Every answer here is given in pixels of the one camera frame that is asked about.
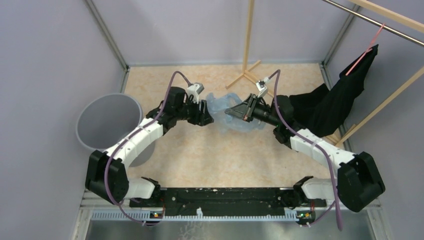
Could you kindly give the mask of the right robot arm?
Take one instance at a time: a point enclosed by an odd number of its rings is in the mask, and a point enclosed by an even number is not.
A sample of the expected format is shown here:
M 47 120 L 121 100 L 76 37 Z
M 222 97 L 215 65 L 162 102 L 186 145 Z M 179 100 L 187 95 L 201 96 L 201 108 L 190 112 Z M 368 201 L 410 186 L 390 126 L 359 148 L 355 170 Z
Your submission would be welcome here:
M 353 212 L 360 212 L 386 191 L 374 158 L 367 152 L 353 153 L 316 136 L 294 120 L 294 108 L 288 96 L 277 95 L 271 104 L 250 94 L 243 102 L 227 108 L 225 114 L 252 122 L 258 120 L 274 126 L 277 141 L 303 153 L 328 168 L 327 179 L 306 177 L 293 192 L 299 206 L 312 200 L 335 201 Z

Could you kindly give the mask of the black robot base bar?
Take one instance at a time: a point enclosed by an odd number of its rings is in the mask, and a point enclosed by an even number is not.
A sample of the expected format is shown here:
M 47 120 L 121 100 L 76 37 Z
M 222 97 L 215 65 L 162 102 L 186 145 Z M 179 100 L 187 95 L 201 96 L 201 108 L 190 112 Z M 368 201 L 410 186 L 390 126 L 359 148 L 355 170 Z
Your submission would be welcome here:
M 169 187 L 154 191 L 149 199 L 129 202 L 131 208 L 158 208 L 167 217 L 194 216 L 200 209 L 206 217 L 283 216 L 288 210 L 326 207 L 323 199 L 307 199 L 292 187 Z

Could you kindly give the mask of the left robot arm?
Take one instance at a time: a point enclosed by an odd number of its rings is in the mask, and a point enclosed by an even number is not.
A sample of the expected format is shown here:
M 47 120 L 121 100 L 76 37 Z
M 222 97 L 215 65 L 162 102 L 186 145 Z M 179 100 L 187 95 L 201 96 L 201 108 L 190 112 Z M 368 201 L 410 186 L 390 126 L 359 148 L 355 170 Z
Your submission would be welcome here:
M 201 127 L 214 122 L 207 101 L 200 99 L 203 90 L 204 86 L 198 82 L 187 89 L 170 87 L 160 105 L 149 111 L 141 123 L 115 146 L 91 153 L 85 188 L 114 205 L 124 199 L 141 199 L 149 207 L 156 206 L 161 198 L 159 184 L 147 177 L 128 178 L 127 171 L 147 147 L 175 127 L 178 121 Z

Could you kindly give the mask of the grey round trash bin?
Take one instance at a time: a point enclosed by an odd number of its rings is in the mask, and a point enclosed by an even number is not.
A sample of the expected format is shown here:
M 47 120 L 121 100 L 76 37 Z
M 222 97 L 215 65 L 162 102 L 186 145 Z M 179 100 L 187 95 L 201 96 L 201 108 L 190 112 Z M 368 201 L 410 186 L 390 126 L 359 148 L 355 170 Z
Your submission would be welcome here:
M 81 145 L 88 150 L 85 164 L 95 150 L 105 151 L 133 131 L 143 120 L 140 103 L 124 93 L 111 93 L 97 98 L 81 112 L 75 132 Z

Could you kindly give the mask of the black hanging t-shirt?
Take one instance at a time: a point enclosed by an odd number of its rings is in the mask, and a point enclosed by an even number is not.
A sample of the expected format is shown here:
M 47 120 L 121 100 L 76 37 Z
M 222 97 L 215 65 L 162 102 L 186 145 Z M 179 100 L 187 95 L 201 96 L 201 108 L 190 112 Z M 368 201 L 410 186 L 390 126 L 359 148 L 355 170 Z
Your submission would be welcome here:
M 317 137 L 332 135 L 344 123 L 355 99 L 364 91 L 365 79 L 378 54 L 378 47 L 378 44 L 372 46 L 361 60 L 355 59 L 348 65 L 331 89 L 323 83 L 309 93 L 289 96 L 294 119 Z

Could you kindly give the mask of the pink clothes hanger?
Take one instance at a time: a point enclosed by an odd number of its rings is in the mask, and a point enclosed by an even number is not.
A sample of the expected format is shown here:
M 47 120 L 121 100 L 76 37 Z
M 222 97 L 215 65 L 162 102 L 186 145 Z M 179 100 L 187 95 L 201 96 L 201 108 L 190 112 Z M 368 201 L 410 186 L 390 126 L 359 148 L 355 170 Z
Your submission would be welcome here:
M 360 63 L 360 61 L 366 56 L 366 54 L 372 50 L 373 45 L 376 43 L 378 36 L 380 35 L 381 31 L 384 29 L 385 26 L 386 26 L 385 23 L 383 23 L 380 26 L 380 28 L 378 29 L 378 31 L 376 32 L 376 34 L 373 36 L 372 40 L 370 41 L 366 50 L 359 56 L 359 58 L 349 68 L 349 70 L 345 73 L 345 76 L 348 76 L 355 69 L 355 67 Z

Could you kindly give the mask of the metal hanging rail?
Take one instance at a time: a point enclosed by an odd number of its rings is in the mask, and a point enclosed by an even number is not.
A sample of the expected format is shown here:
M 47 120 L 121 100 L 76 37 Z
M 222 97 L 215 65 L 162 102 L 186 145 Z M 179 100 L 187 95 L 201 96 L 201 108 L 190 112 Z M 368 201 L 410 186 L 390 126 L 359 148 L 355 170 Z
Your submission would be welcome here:
M 418 39 L 415 39 L 414 37 L 411 37 L 411 36 L 409 36 L 409 35 L 401 32 L 401 31 L 398 31 L 398 30 L 396 30 L 396 29 L 394 29 L 392 27 L 389 27 L 387 25 L 383 26 L 383 24 L 381 22 L 378 22 L 378 21 L 376 21 L 376 20 L 374 20 L 372 18 L 369 18 L 369 17 L 367 17 L 365 15 L 362 15 L 360 13 L 357 13 L 354 10 L 351 10 L 351 9 L 349 9 L 349 8 L 347 8 L 347 7 L 339 4 L 339 3 L 336 3 L 336 2 L 334 2 L 332 0 L 323 0 L 323 2 L 325 2 L 325 3 L 327 3 L 327 4 L 331 5 L 331 6 L 334 6 L 334 7 L 338 8 L 338 9 L 344 11 L 344 12 L 347 12 L 350 15 L 353 15 L 353 16 L 361 19 L 361 20 L 364 20 L 364 21 L 366 21 L 366 22 L 368 22 L 368 23 L 370 23 L 370 24 L 372 24 L 374 26 L 382 27 L 387 32 L 392 33 L 392 34 L 394 34 L 394 35 L 396 35 L 398 37 L 401 37 L 402 39 L 405 39 L 405 40 L 407 40 L 407 41 L 409 41 L 411 43 L 414 43 L 414 44 L 416 44 L 416 45 L 418 45 L 420 47 L 423 47 L 424 46 L 424 43 L 422 41 L 420 41 Z

